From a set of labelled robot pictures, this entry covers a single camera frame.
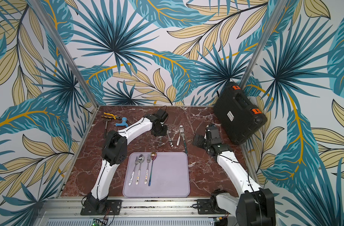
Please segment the iridescent spoon with blue handle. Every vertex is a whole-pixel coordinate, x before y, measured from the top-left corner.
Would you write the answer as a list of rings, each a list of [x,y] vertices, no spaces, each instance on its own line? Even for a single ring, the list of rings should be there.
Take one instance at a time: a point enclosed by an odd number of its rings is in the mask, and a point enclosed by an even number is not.
[[[152,165],[151,165],[151,171],[150,171],[150,175],[149,175],[148,186],[151,186],[153,165],[154,165],[154,160],[156,159],[156,157],[157,157],[157,153],[156,152],[152,152],[151,153]]]

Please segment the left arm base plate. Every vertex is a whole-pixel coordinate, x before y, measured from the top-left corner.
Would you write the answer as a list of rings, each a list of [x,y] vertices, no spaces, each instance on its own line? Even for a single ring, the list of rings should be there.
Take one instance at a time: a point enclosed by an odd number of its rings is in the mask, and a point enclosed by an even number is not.
[[[104,216],[104,215],[119,215],[121,210],[122,200],[86,200],[83,203],[80,215],[82,216]]]

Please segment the fork with white Pochacco handle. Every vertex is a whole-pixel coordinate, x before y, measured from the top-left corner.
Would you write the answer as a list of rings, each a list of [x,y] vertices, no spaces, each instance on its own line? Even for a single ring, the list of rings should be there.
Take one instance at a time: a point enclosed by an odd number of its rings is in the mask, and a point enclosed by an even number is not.
[[[129,180],[129,182],[128,182],[128,185],[129,185],[129,186],[132,184],[133,177],[134,177],[134,174],[135,174],[135,169],[136,169],[138,163],[139,163],[139,157],[136,156],[135,163],[134,163],[134,168],[133,168],[133,171],[132,171],[132,173],[131,173],[130,180]]]

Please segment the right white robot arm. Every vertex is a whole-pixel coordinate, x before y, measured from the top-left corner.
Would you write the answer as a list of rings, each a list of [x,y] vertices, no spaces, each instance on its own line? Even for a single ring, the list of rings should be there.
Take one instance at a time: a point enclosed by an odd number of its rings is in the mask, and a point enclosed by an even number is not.
[[[210,199],[199,199],[193,208],[203,214],[229,214],[239,226],[276,225],[275,196],[263,189],[237,160],[229,145],[224,144],[214,124],[206,127],[205,135],[195,135],[193,145],[206,152],[222,167],[233,183],[238,197],[217,189]]]

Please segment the spoon with black-white handle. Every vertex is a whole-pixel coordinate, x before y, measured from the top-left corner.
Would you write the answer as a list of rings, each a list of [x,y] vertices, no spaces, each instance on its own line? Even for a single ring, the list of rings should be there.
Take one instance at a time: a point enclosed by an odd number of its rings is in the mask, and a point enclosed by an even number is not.
[[[171,146],[171,147],[174,147],[173,141],[172,141],[172,139],[171,139],[171,137],[170,137],[170,135],[169,135],[168,132],[167,132],[167,136],[168,136],[168,140],[169,140],[170,146]]]

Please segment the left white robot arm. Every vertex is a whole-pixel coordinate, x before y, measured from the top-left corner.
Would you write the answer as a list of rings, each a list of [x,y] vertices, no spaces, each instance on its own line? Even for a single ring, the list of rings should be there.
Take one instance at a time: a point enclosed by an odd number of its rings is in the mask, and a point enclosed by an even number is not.
[[[91,207],[97,213],[103,213],[107,209],[109,187],[118,166],[127,157],[127,146],[135,138],[150,131],[155,137],[167,135],[167,125],[164,123],[168,113],[158,109],[153,114],[143,116],[131,126],[119,130],[110,131],[102,150],[102,165],[95,185],[86,196],[84,207]]]

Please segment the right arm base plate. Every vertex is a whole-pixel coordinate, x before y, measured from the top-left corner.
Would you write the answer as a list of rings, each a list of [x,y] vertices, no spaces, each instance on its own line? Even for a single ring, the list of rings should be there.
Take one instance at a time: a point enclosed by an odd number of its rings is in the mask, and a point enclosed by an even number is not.
[[[222,214],[223,211],[216,209],[210,199],[197,199],[196,208],[199,215]]]

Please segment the ornate all-silver fork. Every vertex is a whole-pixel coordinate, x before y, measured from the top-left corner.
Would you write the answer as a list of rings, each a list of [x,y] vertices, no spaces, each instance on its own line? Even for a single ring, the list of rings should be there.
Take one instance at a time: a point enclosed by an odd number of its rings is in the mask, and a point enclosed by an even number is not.
[[[162,141],[162,137],[160,137],[158,140],[158,147],[161,147],[163,144],[164,142]]]

